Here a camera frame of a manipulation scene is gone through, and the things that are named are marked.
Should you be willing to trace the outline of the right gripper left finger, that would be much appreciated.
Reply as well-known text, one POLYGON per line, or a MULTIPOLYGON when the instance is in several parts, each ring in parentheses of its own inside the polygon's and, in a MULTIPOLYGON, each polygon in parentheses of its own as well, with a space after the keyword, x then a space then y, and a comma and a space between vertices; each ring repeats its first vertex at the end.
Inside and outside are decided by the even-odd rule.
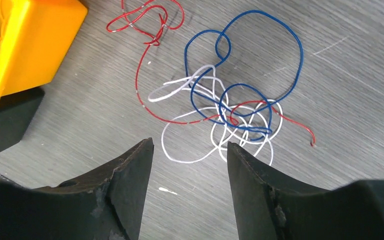
POLYGON ((138 239, 153 153, 153 140, 143 139, 56 187, 0 179, 0 240, 138 239))

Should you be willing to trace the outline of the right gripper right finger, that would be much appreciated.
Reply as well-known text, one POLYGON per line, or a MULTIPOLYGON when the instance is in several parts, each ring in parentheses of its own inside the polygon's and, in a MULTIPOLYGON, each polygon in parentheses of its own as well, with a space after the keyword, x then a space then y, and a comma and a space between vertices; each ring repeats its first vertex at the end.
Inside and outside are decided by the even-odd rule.
POLYGON ((227 146, 227 168, 241 240, 384 240, 384 180, 323 189, 233 142, 227 146))

